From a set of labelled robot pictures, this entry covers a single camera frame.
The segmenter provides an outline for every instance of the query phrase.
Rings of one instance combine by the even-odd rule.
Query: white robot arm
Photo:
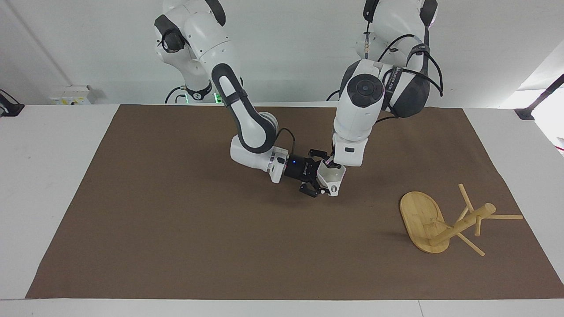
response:
[[[436,12],[436,0],[367,0],[364,17],[377,32],[364,34],[362,50],[357,52],[365,59],[349,66],[341,83],[333,125],[335,163],[362,165],[381,110],[406,118],[423,109],[430,84],[442,95],[442,74],[429,49],[429,26]],[[378,51],[377,59],[371,54],[371,39],[389,43],[384,53]],[[380,63],[391,49],[400,55],[394,56],[395,65]],[[440,86],[428,78],[429,61],[439,70]]]
[[[362,164],[380,111],[387,109],[395,117],[414,115],[425,105],[429,82],[438,87],[427,77],[432,60],[428,26],[436,4],[436,0],[367,0],[365,19],[378,32],[364,34],[365,59],[351,65],[343,77],[330,155],[312,149],[303,157],[274,146],[278,122],[270,113],[257,113],[242,87],[240,63],[222,28],[226,20],[218,0],[166,0],[164,14],[155,20],[157,54],[180,70],[192,97],[195,93],[204,99],[211,83],[215,85],[237,126],[238,134],[231,140],[234,161],[268,172],[274,183],[283,175],[298,179],[300,191],[312,197],[337,196],[346,166]],[[383,57],[399,51],[405,62],[380,63],[382,56],[374,61],[370,38],[376,44],[389,43]]]

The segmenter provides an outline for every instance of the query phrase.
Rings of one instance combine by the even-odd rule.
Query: wooden dowel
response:
[[[442,224],[443,226],[445,226],[445,227],[447,227],[447,228],[449,228],[449,229],[452,229],[452,226],[450,226],[448,223],[444,223],[444,222],[442,222],[442,221],[437,221],[437,223]]]
[[[482,232],[482,217],[476,217],[476,229],[474,230],[474,236],[479,237]]]
[[[491,215],[487,219],[523,220],[521,215]]]
[[[468,198],[468,194],[466,193],[466,189],[464,189],[463,184],[459,184],[460,193],[462,194],[462,198],[464,198],[464,202],[466,206],[470,210],[471,213],[474,212],[474,207],[472,207],[472,203],[470,202],[470,198]]]
[[[466,215],[461,221],[457,222],[452,226],[452,229],[446,229],[443,232],[439,233],[436,237],[431,238],[429,240],[429,244],[432,246],[438,245],[439,243],[450,239],[456,234],[463,232],[464,230],[470,228],[471,226],[476,224],[476,218],[478,216],[482,218],[487,218],[491,214],[495,212],[495,206],[487,203],[476,210],[474,213]]]
[[[484,251],[480,250],[479,247],[477,247],[475,244],[472,243],[472,241],[468,240],[467,237],[463,236],[462,234],[456,234],[459,238],[462,239],[462,241],[464,241],[466,244],[468,244],[472,249],[474,249],[474,251],[476,251],[476,253],[478,253],[481,257],[485,256],[486,254],[484,253]]]
[[[456,220],[456,222],[461,221],[462,218],[464,218],[466,216],[466,214],[468,213],[468,207],[464,208],[464,210],[462,211],[462,213],[460,214],[459,218]]]

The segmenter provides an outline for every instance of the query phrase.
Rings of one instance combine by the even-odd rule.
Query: white table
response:
[[[334,107],[335,103],[262,105]],[[117,108],[29,106],[19,117],[0,118],[0,298],[4,299],[0,316],[564,315],[564,300],[22,300]],[[534,122],[519,120],[513,111],[465,112],[564,280],[564,158]]]

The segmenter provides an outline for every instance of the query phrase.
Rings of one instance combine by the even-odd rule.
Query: black cable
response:
[[[388,71],[387,71],[386,73],[384,73],[384,76],[382,77],[382,82],[385,82],[385,81],[386,81],[386,76],[387,76],[389,73],[391,73],[391,71],[392,71],[392,69],[388,69]],[[420,72],[412,71],[411,69],[407,69],[407,68],[403,68],[403,69],[402,69],[402,72],[406,72],[406,73],[414,74],[415,76],[421,76],[421,77],[423,77],[425,80],[427,80],[428,82],[432,83],[433,86],[435,86],[435,87],[437,88],[437,90],[439,91],[441,97],[443,96],[443,89],[442,89],[441,87],[439,87],[439,85],[437,85],[437,83],[436,83],[434,80],[432,80],[431,78],[429,78],[428,76],[423,75],[423,74],[420,73]]]
[[[12,95],[10,95],[6,90],[0,89],[0,91],[6,94],[8,97],[12,98],[12,100],[14,100],[16,104],[20,104],[20,102],[16,98],[12,97]]]
[[[331,97],[335,96],[335,94],[338,94],[340,90],[337,90],[335,92],[333,92],[332,94],[329,95],[329,97],[327,97],[327,100],[325,100],[326,102],[328,102],[329,100],[331,100]]]
[[[364,32],[364,58],[368,59],[368,55],[370,55],[370,21],[366,25],[366,32]]]
[[[290,152],[290,154],[294,154],[294,150],[296,149],[296,137],[294,136],[294,134],[289,129],[287,129],[285,127],[280,129],[278,131],[278,134],[276,135],[276,139],[274,140],[274,142],[276,142],[278,140],[278,137],[280,136],[280,133],[282,131],[287,131],[292,136],[292,151]]]
[[[169,103],[169,98],[170,98],[170,96],[172,96],[172,94],[173,94],[175,91],[180,90],[180,89],[182,89],[182,88],[184,88],[184,86],[178,86],[178,87],[172,89],[172,90],[169,92],[169,94],[166,96],[165,103]]]
[[[386,120],[389,120],[389,119],[397,119],[397,117],[396,117],[396,116],[393,116],[393,117],[385,117],[385,118],[376,120],[376,122],[375,122],[374,124],[377,124],[377,123],[379,123],[379,122],[386,121]]]
[[[184,95],[184,94],[178,95],[178,96],[174,99],[174,103],[178,103],[178,97],[186,97],[186,95]]]
[[[432,83],[433,86],[435,86],[435,87],[437,88],[437,90],[439,91],[441,97],[443,96],[443,89],[442,89],[441,87],[439,87],[439,85],[437,85],[437,83],[436,83],[434,80],[432,80],[431,78],[429,78],[428,76],[423,75],[423,74],[420,73],[420,72],[412,71],[411,69],[405,69],[405,68],[404,68],[403,71],[406,72],[406,73],[414,74],[415,76],[421,76],[421,77],[423,77],[425,80],[427,80],[428,82]]]
[[[396,42],[398,42],[400,39],[404,39],[404,38],[406,38],[406,37],[415,37],[415,35],[413,35],[413,34],[404,34],[404,35],[402,35],[402,36],[396,38],[395,40],[393,40],[392,43],[390,43],[390,44],[386,47],[386,49],[384,50],[384,52],[382,52],[382,55],[380,55],[380,58],[378,59],[378,61],[381,61],[382,58],[384,58],[384,55],[386,55],[386,52],[388,52],[388,51],[391,49],[391,47],[392,47],[394,44],[396,44]]]
[[[390,68],[390,69],[387,70],[387,72],[384,73],[384,76],[382,77],[382,82],[385,82],[385,81],[386,81],[386,76],[388,76],[389,74],[391,74],[393,70],[394,70],[393,68]],[[391,106],[390,103],[387,104],[387,107],[390,109],[390,113],[391,113],[392,115],[394,115],[394,118],[398,118],[398,114],[395,112],[394,108],[392,108],[392,106]]]
[[[429,58],[429,60],[435,65],[435,67],[437,68],[437,72],[439,73],[439,82],[440,82],[440,89],[444,90],[444,86],[443,86],[443,72],[440,71],[440,67],[439,64],[437,64],[437,62],[435,61],[435,59],[431,56],[431,54],[429,53],[425,53],[425,56],[427,56],[427,58]]]

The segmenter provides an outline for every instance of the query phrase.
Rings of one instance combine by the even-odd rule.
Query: brown mat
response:
[[[328,149],[335,109],[269,108],[299,154]],[[378,124],[364,166],[337,198],[231,161],[223,107],[122,105],[57,230],[27,298],[408,300],[562,298],[526,221],[484,221],[431,255],[407,236],[399,200],[435,198],[519,214],[462,110]],[[279,143],[290,145],[284,135]]]

